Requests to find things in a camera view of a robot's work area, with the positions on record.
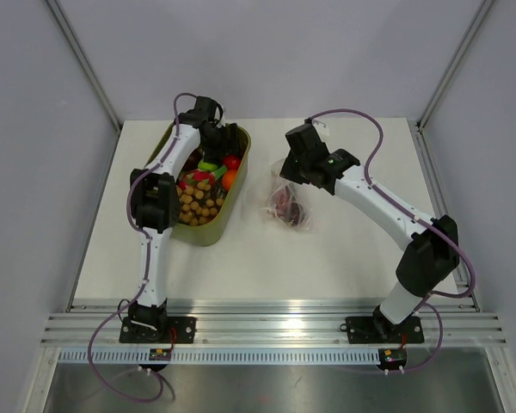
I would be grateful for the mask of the red apple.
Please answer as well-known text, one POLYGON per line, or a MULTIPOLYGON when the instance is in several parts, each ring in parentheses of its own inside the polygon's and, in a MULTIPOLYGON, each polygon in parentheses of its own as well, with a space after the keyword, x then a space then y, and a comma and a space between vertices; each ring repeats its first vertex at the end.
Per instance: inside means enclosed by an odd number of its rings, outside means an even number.
POLYGON ((227 170, 239 170, 242 159, 235 155, 228 155, 223 159, 223 165, 227 170))

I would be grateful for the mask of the red grape bunch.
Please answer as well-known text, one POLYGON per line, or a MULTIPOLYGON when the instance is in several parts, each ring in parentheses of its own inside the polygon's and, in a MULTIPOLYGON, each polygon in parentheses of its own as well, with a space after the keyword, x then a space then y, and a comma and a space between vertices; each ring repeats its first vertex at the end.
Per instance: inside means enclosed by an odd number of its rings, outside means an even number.
POLYGON ((292 193, 286 188, 274 192, 270 197, 270 207, 277 216, 284 216, 287 207, 292 202, 292 193))

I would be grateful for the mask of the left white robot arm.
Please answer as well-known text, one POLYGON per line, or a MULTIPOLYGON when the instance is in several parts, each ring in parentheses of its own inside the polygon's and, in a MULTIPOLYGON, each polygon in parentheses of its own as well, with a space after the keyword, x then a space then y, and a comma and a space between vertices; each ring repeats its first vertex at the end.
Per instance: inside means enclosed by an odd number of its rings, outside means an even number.
POLYGON ((188 96, 194 99, 193 108, 175 112, 166 144, 145 168, 130 175, 126 213, 140 236, 141 262, 138 292, 128 306, 126 328, 137 328, 149 342, 160 342, 169 331, 163 272, 181 211, 176 181, 193 151, 200 149, 206 162, 219 166, 230 146, 223 132, 222 106, 211 97, 188 96))

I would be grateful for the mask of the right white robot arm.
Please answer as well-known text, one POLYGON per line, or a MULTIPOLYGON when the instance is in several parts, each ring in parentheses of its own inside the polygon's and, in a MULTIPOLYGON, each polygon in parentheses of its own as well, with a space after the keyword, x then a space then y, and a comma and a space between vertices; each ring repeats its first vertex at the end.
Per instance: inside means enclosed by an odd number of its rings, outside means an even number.
POLYGON ((375 335, 392 341, 403 322, 459 264, 456 222, 435 219, 415 210, 369 175, 367 165, 348 151, 329 151, 309 122, 286 133, 289 153, 281 176, 297 184, 323 189, 354 207, 380 226, 403 252, 396 284, 372 315, 375 335))

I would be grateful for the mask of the dark purple mangosteen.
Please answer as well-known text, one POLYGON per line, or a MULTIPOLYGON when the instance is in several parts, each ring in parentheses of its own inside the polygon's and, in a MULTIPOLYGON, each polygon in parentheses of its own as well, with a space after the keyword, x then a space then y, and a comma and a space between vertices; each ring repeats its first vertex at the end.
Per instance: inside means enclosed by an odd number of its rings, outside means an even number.
POLYGON ((286 209, 285 222, 289 226, 298 226, 304 222, 305 210, 298 202, 291 202, 286 209))

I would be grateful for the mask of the olive green plastic bin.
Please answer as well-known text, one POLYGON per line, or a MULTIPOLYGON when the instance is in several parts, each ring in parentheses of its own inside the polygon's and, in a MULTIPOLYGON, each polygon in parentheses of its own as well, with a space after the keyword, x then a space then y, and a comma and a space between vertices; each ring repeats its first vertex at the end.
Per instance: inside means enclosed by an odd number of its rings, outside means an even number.
MULTIPOLYGON (((248 171, 251 139, 244 129, 238 127, 239 154, 235 156, 240 157, 242 163, 237 171, 236 180, 229 192, 222 189, 222 178, 213 184, 219 185, 225 194, 224 204, 219 215, 206 225, 189 226, 178 222, 181 204, 176 186, 179 185, 181 177, 191 170, 184 170, 183 164, 179 169, 178 176, 173 177, 173 173, 167 171, 164 164, 158 164, 165 152, 168 151, 170 136, 174 131, 175 126, 170 125, 151 153, 145 168, 134 170, 131 173, 130 182, 135 182, 139 176, 144 176, 144 179, 133 192, 131 215, 137 227, 144 228, 146 231, 162 233, 170 227, 173 229, 172 237, 175 239, 202 247, 210 246, 223 236, 237 197, 243 187, 248 171)), ((200 151, 203 159, 201 148, 197 146, 194 150, 200 151)), ((223 159, 226 156, 228 155, 225 150, 225 155, 221 157, 219 162, 211 163, 217 163, 221 168, 224 166, 223 159)))

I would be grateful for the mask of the clear zip top bag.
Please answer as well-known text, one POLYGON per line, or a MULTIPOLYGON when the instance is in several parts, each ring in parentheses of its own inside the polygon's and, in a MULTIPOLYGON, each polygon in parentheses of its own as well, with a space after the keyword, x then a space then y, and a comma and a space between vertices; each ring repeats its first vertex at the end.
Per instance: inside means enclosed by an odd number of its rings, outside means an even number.
POLYGON ((281 176, 283 164, 283 159, 270 163, 251 179, 243 193, 242 218, 312 233, 316 223, 309 196, 299 185, 281 176))

